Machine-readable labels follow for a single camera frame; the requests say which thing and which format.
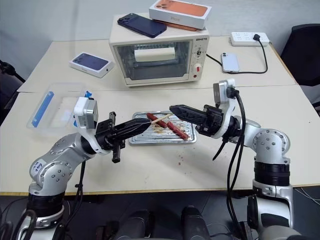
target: oven knob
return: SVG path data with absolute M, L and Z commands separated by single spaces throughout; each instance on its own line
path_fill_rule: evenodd
M 192 66 L 192 73 L 194 75 L 199 75 L 202 72 L 202 66 L 200 63 L 196 63 L 195 65 Z

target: oven door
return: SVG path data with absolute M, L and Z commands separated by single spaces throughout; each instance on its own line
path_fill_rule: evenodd
M 187 81 L 191 49 L 191 40 L 115 46 L 128 85 Z

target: toaster oven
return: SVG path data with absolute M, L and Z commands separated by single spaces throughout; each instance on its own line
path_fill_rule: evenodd
M 109 45 L 127 86 L 198 81 L 201 79 L 209 32 L 167 27 L 150 38 L 118 25 L 113 19 Z

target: office chair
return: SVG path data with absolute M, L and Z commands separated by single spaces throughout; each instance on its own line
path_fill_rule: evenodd
M 320 113 L 320 24 L 293 26 L 281 58 Z
M 24 82 L 12 65 L 0 60 L 0 125 L 18 97 L 17 89 Z

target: white wall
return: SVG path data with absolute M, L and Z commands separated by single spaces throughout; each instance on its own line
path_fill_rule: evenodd
M 51 41 L 107 39 L 114 14 L 148 12 L 154 0 L 0 0 L 0 59 L 27 78 Z M 320 23 L 320 0 L 193 0 L 212 6 L 212 36 L 266 32 L 281 53 L 291 27 Z

